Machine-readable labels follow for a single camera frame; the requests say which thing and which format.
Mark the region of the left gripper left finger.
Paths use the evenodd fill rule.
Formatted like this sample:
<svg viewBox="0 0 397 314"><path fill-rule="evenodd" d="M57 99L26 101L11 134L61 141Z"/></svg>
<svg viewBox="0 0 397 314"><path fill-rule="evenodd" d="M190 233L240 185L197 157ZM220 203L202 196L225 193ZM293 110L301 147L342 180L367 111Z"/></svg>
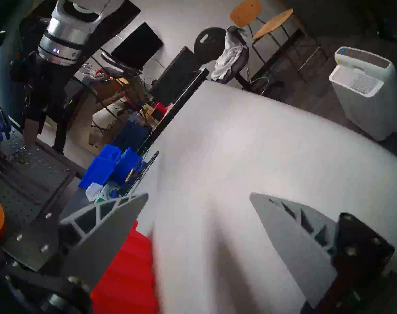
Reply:
<svg viewBox="0 0 397 314"><path fill-rule="evenodd" d="M143 193L92 203L61 220L44 214L12 233L2 249L35 272L49 267L51 275L73 276L94 287L148 199Z"/></svg>

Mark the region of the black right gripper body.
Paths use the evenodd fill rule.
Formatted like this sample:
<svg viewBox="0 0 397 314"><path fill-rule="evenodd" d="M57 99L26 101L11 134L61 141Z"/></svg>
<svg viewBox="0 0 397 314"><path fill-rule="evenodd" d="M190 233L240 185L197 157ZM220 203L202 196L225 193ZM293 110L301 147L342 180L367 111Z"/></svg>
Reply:
<svg viewBox="0 0 397 314"><path fill-rule="evenodd" d="M45 22L21 22L18 48L10 63L12 81L24 89L23 118L34 121L41 121L50 105L63 101L69 79L64 66L47 60L46 53L39 51L46 27Z"/></svg>

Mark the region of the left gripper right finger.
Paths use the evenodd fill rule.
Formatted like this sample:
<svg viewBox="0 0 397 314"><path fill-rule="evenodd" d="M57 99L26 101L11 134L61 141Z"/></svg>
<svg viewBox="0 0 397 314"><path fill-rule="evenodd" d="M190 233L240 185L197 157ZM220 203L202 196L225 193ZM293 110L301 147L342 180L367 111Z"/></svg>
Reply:
<svg viewBox="0 0 397 314"><path fill-rule="evenodd" d="M378 276L395 252L348 212L332 220L307 205L261 193L251 193L250 202L306 298L302 309L337 309L353 287Z"/></svg>

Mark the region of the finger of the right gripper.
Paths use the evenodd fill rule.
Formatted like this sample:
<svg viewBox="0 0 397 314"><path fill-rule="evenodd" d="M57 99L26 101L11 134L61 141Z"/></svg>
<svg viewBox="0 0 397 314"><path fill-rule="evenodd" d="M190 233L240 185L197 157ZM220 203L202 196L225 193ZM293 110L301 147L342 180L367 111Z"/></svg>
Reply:
<svg viewBox="0 0 397 314"><path fill-rule="evenodd" d="M60 155L64 155L64 146L67 138L67 120L61 119L56 125L56 136L53 149Z"/></svg>
<svg viewBox="0 0 397 314"><path fill-rule="evenodd" d="M32 146L38 136L39 122L25 118L23 127L23 138L26 146Z"/></svg>

